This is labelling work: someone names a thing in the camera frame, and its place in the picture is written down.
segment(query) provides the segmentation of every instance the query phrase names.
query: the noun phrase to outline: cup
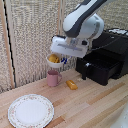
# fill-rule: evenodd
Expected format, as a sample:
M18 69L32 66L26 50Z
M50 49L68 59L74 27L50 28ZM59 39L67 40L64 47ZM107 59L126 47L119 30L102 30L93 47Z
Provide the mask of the cup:
M50 70L47 72L47 84L51 87L57 86L62 79L62 75L55 71L55 70Z

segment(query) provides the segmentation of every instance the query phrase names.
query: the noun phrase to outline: wooden table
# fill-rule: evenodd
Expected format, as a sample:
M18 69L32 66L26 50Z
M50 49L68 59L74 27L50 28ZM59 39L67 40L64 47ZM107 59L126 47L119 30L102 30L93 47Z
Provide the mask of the wooden table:
M57 87L49 87L46 79L42 79L0 94L0 128L13 128L8 121L8 108L27 94L42 95L53 103L54 118L46 128L109 128L128 102L128 75L110 79L107 86L102 86L88 78L82 80L74 69L61 74L63 80ZM70 79L77 90L66 85Z

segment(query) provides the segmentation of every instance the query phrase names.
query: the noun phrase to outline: black machine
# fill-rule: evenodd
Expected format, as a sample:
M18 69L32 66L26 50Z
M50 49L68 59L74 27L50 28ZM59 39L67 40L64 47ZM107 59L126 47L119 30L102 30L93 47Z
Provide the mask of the black machine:
M128 35L104 31L93 42L92 52L77 58L76 71L93 81L107 85L109 78L118 79L128 73Z

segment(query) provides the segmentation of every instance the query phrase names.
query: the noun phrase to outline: black cable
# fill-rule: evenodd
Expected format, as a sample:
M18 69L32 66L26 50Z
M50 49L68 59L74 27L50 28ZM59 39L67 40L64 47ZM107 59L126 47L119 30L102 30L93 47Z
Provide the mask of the black cable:
M88 51L95 51L95 50L99 50L99 49L101 49L101 48L104 48L104 47L106 47L106 46L108 46L108 45L114 43L115 41L119 40L121 37L124 36L124 34L123 34L122 36L116 38L115 40L111 41L111 42L110 42L109 44L107 44L107 45L104 45L104 46L101 46L101 47L99 47L99 48L95 48L95 49L90 49L90 50L88 50Z

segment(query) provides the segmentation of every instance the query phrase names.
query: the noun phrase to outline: plate rim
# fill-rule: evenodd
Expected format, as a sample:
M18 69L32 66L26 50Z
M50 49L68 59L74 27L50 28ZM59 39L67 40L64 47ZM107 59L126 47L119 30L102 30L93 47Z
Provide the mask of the plate rim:
M17 128L17 126L15 126L15 125L12 123L12 121L10 120L10 117L9 117L10 109L11 109L12 105L13 105L16 101L18 101L19 99L21 99L21 98L23 98L23 97L25 97L25 96L30 96L30 95L32 95L32 96L35 95L35 96L40 96L40 97L42 97L42 98L45 98L45 99L47 99L47 100L51 103L51 106L52 106L52 111L53 111L53 113L52 113L52 117L51 117L50 121L47 122L43 127L40 127L40 128L44 128L45 126L47 126L47 125L52 121L52 119L53 119L53 117L54 117L54 107L53 107L52 102L51 102L48 98L46 98L46 97L44 97L44 96L42 96L42 95L38 95L38 94L23 95L23 96L20 96L19 98L17 98L16 100L14 100L14 101L11 103L11 105L9 106L9 108L8 108L8 120L9 120L9 122L10 122L15 128Z

